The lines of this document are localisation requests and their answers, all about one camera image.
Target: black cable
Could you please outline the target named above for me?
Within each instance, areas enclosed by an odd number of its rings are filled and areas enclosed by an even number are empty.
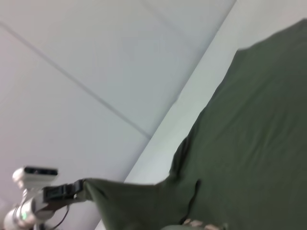
[[[68,214],[68,212],[69,212],[69,205],[67,205],[66,206],[67,207],[67,211],[66,211],[66,213],[65,213],[65,215],[64,215],[64,217],[63,217],[63,219],[56,225],[56,226],[54,226],[53,228],[50,228],[50,229],[48,229],[48,230],[55,230],[58,226],[60,226],[62,223],[63,223],[63,221],[65,220],[65,218],[67,217],[67,214]]]

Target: ceiling panel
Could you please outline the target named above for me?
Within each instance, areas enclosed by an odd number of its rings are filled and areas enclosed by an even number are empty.
[[[236,0],[141,0],[186,45],[202,51],[213,40]]]
[[[203,54],[139,0],[2,0],[0,15],[148,136]]]
[[[0,28],[0,197],[18,203],[12,173],[59,168],[55,184],[84,177],[123,181],[148,139]],[[62,218],[59,212],[53,223]],[[72,206],[61,229],[94,229],[91,204]]]

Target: olive green cloth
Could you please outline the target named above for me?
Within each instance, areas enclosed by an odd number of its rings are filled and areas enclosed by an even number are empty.
[[[159,230],[185,217],[230,230],[304,229],[307,21],[236,53],[165,181],[84,187],[108,230]]]

